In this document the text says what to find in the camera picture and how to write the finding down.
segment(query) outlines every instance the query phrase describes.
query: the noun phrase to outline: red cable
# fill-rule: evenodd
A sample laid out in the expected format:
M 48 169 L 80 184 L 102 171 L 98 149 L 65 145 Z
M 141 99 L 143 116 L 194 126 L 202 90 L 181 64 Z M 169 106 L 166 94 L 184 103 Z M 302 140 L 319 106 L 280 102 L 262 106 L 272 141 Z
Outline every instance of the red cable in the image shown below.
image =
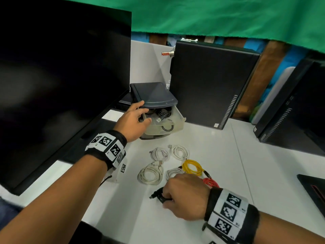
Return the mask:
M 210 187 L 220 188 L 219 185 L 216 183 L 216 181 L 211 179 L 211 178 L 204 178 L 203 182 L 204 182 L 204 184 L 206 184 L 206 185 L 208 185 Z

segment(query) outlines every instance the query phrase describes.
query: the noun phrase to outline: dark gray lid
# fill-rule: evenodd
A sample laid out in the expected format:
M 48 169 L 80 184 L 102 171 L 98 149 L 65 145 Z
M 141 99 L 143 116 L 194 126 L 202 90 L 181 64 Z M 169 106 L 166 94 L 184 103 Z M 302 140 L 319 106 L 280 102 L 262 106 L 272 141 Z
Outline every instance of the dark gray lid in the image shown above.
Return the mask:
M 162 82 L 133 83 L 130 84 L 131 95 L 134 101 L 144 100 L 143 108 L 159 109 L 177 105 L 174 95 L 166 89 Z

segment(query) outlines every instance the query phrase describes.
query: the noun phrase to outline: yellow cable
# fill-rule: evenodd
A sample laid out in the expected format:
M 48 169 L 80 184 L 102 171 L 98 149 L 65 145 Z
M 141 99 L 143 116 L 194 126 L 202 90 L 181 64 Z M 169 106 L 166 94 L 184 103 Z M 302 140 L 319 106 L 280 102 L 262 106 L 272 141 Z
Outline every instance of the yellow cable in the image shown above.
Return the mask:
M 189 164 L 194 165 L 196 167 L 196 171 L 190 169 L 188 167 Z M 201 165 L 197 161 L 194 161 L 194 160 L 185 160 L 185 162 L 182 164 L 182 169 L 188 174 L 194 174 L 197 176 L 201 176 L 202 172 L 204 171 L 204 169 L 201 167 Z

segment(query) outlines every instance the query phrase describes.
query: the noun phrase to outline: wristband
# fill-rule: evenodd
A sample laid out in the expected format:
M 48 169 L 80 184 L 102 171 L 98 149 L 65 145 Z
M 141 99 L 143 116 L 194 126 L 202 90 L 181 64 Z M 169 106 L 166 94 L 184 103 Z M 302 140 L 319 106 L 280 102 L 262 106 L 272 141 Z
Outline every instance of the wristband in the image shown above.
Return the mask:
M 126 155 L 124 150 L 127 140 L 115 130 L 100 133 L 86 146 L 85 155 L 92 155 L 107 164 L 107 168 L 117 168 Z
M 227 189 L 212 188 L 204 220 L 208 221 L 206 226 L 209 231 L 225 243 L 251 244 L 258 228 L 259 212 L 255 206 L 248 204 L 246 198 Z

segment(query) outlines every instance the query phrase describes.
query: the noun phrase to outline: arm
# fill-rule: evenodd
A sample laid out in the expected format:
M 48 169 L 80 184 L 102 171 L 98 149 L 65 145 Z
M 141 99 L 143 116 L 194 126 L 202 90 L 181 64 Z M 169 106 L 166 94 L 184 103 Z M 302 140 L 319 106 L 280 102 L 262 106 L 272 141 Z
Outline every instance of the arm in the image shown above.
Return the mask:
M 164 208 L 185 220 L 204 219 L 210 189 L 200 178 L 191 174 L 178 174 L 168 180 L 163 190 Z M 324 244 L 325 238 L 293 223 L 259 212 L 260 221 L 256 230 L 255 244 Z
M 143 104 L 133 104 L 114 128 L 128 142 L 139 138 L 151 123 L 151 119 L 138 122 L 138 116 L 148 111 L 137 109 Z M 83 156 L 0 232 L 1 242 L 68 243 L 107 170 L 105 162 Z

